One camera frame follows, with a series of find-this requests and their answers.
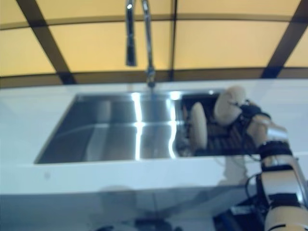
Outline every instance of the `white countertop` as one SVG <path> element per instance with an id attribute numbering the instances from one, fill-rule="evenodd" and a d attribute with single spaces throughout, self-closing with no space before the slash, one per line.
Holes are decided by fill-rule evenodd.
<path id="1" fill-rule="evenodd" d="M 308 179 L 308 79 L 169 82 L 156 90 L 243 86 L 248 98 L 288 129 L 291 149 Z M 86 193 L 238 184 L 224 157 L 34 165 L 77 93 L 138 92 L 145 84 L 95 84 L 0 90 L 1 194 Z M 248 161 L 247 175 L 259 172 Z"/>

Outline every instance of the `yellow wall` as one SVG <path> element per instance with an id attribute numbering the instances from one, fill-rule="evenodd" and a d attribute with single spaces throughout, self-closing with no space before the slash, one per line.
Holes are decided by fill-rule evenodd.
<path id="1" fill-rule="evenodd" d="M 126 0 L 37 0 L 71 72 L 141 71 L 146 68 L 143 22 L 135 23 L 138 65 L 125 66 L 125 2 Z M 174 69 L 267 66 L 299 2 L 300 0 L 179 0 Z M 172 68 L 172 3 L 171 0 L 150 0 L 154 19 L 154 65 L 161 71 Z M 135 14 L 136 18 L 141 19 L 140 1 L 136 1 Z M 2 87 L 4 78 L 9 76 L 28 75 L 30 78 L 37 74 L 55 73 L 16 1 L 0 1 L 0 26 Z M 285 66 L 308 67 L 307 30 Z M 10 80 L 10 84 L 8 79 L 5 81 L 7 86 L 14 85 L 16 79 Z M 40 81 L 40 78 L 28 79 L 28 83 L 33 84 L 33 81 Z M 56 76 L 49 76 L 42 80 L 42 84 L 55 84 L 59 81 Z"/>

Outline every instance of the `black cable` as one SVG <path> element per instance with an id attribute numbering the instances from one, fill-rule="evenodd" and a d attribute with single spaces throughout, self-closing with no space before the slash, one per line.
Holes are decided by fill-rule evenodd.
<path id="1" fill-rule="evenodd" d="M 252 204 L 253 204 L 253 201 L 252 201 L 252 198 L 251 198 L 251 196 L 250 196 L 250 194 L 249 194 L 249 191 L 248 191 L 248 185 L 249 185 L 250 180 L 251 180 L 252 178 L 255 178 L 257 175 L 258 175 L 258 173 L 256 173 L 256 174 L 250 176 L 250 177 L 246 180 L 246 183 L 245 183 L 245 193 L 246 193 L 246 196 L 247 196 L 248 200 L 249 200 Z"/>
<path id="2" fill-rule="evenodd" d="M 249 123 L 247 122 L 246 125 L 243 127 L 243 130 L 242 130 L 241 150 L 242 150 L 243 154 L 247 154 L 252 160 L 254 160 L 256 162 L 260 162 L 261 161 L 260 158 L 255 158 L 254 156 L 251 155 L 251 153 L 245 151 L 245 138 L 246 138 L 248 126 L 249 126 Z"/>

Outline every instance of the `kitchen faucet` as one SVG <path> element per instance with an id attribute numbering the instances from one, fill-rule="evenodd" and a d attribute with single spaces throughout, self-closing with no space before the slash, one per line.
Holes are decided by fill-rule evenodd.
<path id="1" fill-rule="evenodd" d="M 135 38 L 134 38 L 134 1 L 127 0 L 126 2 L 126 33 L 127 33 L 127 52 L 126 52 L 126 65 L 136 66 L 136 51 L 135 51 Z M 148 52 L 148 68 L 147 84 L 150 88 L 155 86 L 155 69 L 153 66 L 152 58 L 152 41 L 151 41 L 151 16 L 150 6 L 148 0 L 141 0 L 143 8 L 143 16 L 145 22 L 145 35 Z"/>

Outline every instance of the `sink basin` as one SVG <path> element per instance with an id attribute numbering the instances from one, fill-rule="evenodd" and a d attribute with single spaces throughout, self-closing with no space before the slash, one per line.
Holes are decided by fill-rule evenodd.
<path id="1" fill-rule="evenodd" d="M 213 109 L 220 92 L 77 95 L 35 163 L 256 153 L 249 137 L 242 145 L 241 123 L 227 128 L 217 124 Z M 207 147 L 192 151 L 187 115 L 196 102 L 207 120 Z"/>
<path id="2" fill-rule="evenodd" d="M 177 158 L 181 93 L 77 95 L 38 164 Z"/>

